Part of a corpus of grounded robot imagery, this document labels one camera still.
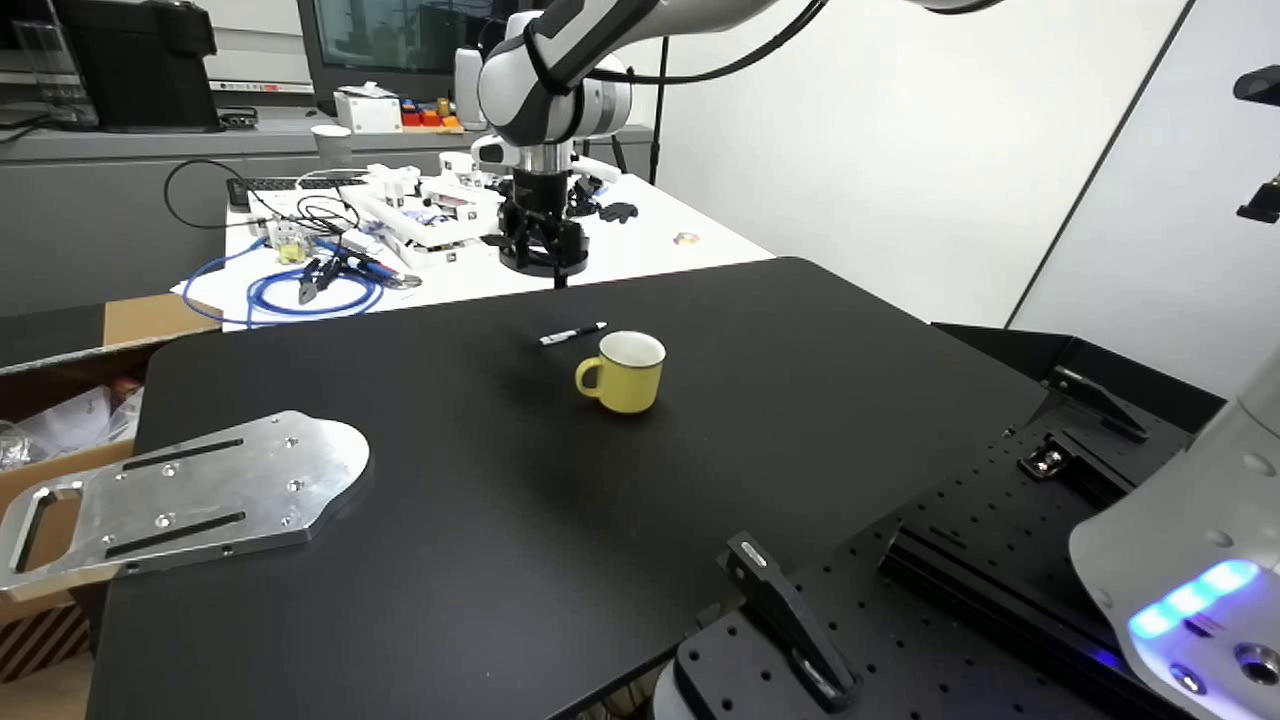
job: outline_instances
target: gray countertop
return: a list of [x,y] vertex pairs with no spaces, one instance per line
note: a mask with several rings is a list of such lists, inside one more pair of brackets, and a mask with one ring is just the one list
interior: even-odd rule
[[[216,133],[110,133],[38,129],[10,145],[0,145],[0,164],[49,160],[110,160],[136,158],[237,156],[314,154],[311,126],[333,123],[324,114],[307,117],[307,108],[260,108],[256,129]],[[0,122],[23,117],[20,110],[0,113]],[[467,147],[483,133],[378,133],[356,135],[352,149],[367,150],[440,150]],[[644,126],[626,126],[618,132],[623,143],[649,142],[653,131]]]

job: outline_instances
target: yellow mug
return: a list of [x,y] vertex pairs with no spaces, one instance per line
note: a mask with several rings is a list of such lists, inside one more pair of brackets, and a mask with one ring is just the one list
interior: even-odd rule
[[[666,359],[667,348],[658,338],[618,331],[600,340],[600,355],[582,360],[573,379],[579,392],[599,398],[600,405],[614,413],[644,413],[658,398]],[[594,387],[584,382],[593,368],[596,369]]]

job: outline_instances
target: blue cable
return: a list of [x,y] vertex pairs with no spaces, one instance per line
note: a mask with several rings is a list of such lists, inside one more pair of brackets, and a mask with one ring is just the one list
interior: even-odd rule
[[[187,284],[183,286],[183,288],[182,288],[182,301],[187,305],[187,307],[191,307],[191,310],[193,313],[196,313],[197,315],[202,315],[205,318],[209,318],[210,320],[216,320],[219,323],[233,323],[233,324],[237,324],[237,325],[244,325],[246,328],[252,328],[252,327],[255,327],[255,323],[253,323],[253,307],[259,307],[260,310],[266,310],[269,313],[276,313],[276,314],[280,314],[280,315],[292,315],[292,316],[296,316],[296,318],[332,315],[332,314],[337,314],[337,313],[344,313],[344,311],[352,310],[352,309],[356,309],[356,313],[353,313],[355,315],[362,315],[362,314],[367,313],[370,307],[372,307],[374,305],[378,305],[378,302],[383,299],[383,293],[385,292],[385,290],[383,288],[383,286],[380,286],[378,283],[374,283],[374,282],[371,282],[371,281],[369,281],[369,279],[366,279],[364,277],[360,277],[360,275],[338,275],[340,279],[348,279],[348,281],[352,281],[352,282],[355,282],[355,283],[357,283],[360,286],[364,286],[365,292],[361,293],[361,296],[358,299],[356,299],[356,300],[353,300],[351,302],[346,302],[343,305],[339,305],[337,307],[323,307],[323,309],[315,309],[315,310],[305,310],[305,309],[298,309],[298,307],[282,307],[279,305],[275,305],[274,302],[268,301],[265,299],[265,293],[266,293],[266,290],[269,287],[271,287],[273,284],[275,284],[278,282],[298,281],[298,279],[302,278],[302,273],[303,273],[302,269],[292,269],[292,270],[284,270],[283,273],[275,273],[273,275],[266,275],[265,278],[259,278],[259,279],[253,281],[252,283],[250,283],[248,288],[246,288],[246,291],[244,291],[244,299],[247,301],[248,307],[247,307],[247,311],[244,313],[244,319],[243,320],[237,320],[234,318],[221,318],[221,316],[214,315],[211,313],[206,313],[206,311],[201,310],[200,307],[197,307],[195,305],[195,302],[191,301],[191,297],[189,297],[191,284],[193,282],[196,282],[196,278],[198,278],[200,275],[207,273],[215,265],[219,265],[219,264],[227,263],[229,260],[234,260],[237,258],[242,258],[244,255],[248,255],[250,252],[252,252],[252,251],[257,250],[259,247],[262,247],[264,245],[266,245],[266,240],[268,238],[265,238],[265,237],[260,237],[256,241],[253,241],[252,245],[250,245],[244,250],[241,250],[239,252],[236,252],[233,255],[228,255],[225,258],[219,258],[216,260],[210,260],[209,263],[205,263],[198,270],[196,270],[195,273],[191,274],[189,278],[187,278]],[[271,324],[278,324],[278,323],[259,323],[257,327],[271,325]]]

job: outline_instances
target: white box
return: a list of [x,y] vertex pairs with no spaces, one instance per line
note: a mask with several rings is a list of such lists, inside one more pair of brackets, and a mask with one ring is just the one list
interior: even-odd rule
[[355,133],[401,132],[399,97],[374,83],[333,91],[338,124]]

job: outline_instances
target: keyboard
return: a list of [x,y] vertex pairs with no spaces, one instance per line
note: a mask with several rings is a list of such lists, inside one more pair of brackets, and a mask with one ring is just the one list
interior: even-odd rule
[[[248,192],[282,192],[297,187],[298,178],[227,178],[227,202],[242,213],[248,211]],[[360,178],[306,178],[302,190],[333,190],[348,184],[364,184]]]

